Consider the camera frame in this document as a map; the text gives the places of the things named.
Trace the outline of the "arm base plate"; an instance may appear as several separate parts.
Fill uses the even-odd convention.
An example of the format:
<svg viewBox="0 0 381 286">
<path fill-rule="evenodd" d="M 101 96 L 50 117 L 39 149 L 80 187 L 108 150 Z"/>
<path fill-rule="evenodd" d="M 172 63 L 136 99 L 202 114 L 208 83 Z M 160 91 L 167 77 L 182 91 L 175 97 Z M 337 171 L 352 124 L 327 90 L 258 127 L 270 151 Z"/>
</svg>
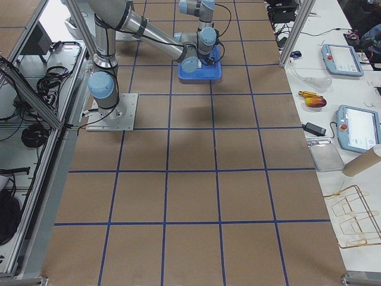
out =
<svg viewBox="0 0 381 286">
<path fill-rule="evenodd" d="M 96 111 L 90 113 L 85 126 L 86 130 L 89 132 L 132 131 L 135 126 L 138 96 L 138 93 L 120 93 L 120 102 L 110 115 L 107 110 L 98 110 L 98 105 L 93 100 L 92 108 Z"/>
</svg>

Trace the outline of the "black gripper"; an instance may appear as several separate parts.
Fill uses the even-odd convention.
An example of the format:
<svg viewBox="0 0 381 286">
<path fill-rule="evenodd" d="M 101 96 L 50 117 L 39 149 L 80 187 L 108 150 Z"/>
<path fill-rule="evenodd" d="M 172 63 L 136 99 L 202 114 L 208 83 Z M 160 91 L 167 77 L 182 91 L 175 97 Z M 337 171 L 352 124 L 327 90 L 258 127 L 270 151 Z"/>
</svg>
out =
<svg viewBox="0 0 381 286">
<path fill-rule="evenodd" d="M 210 55 L 199 54 L 199 60 L 204 66 L 212 66 L 215 64 L 215 58 Z"/>
</svg>

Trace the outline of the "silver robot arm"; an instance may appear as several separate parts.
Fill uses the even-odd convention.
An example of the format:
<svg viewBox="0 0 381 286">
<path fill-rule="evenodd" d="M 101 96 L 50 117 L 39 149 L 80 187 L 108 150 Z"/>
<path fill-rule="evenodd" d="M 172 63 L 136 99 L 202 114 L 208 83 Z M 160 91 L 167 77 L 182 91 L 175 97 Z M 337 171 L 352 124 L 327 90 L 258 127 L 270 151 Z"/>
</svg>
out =
<svg viewBox="0 0 381 286">
<path fill-rule="evenodd" d="M 179 11 L 199 19 L 198 31 L 213 27 L 215 0 L 180 0 Z"/>
<path fill-rule="evenodd" d="M 184 73 L 195 73 L 201 66 L 218 63 L 213 56 L 219 37 L 213 27 L 214 1 L 180 1 L 180 12 L 197 17 L 199 24 L 196 32 L 174 36 L 139 15 L 132 1 L 89 1 L 89 6 L 94 12 L 96 53 L 93 56 L 94 74 L 88 81 L 88 88 L 101 118 L 118 118 L 126 111 L 118 94 L 116 32 L 131 35 L 165 53 L 179 63 Z"/>
</svg>

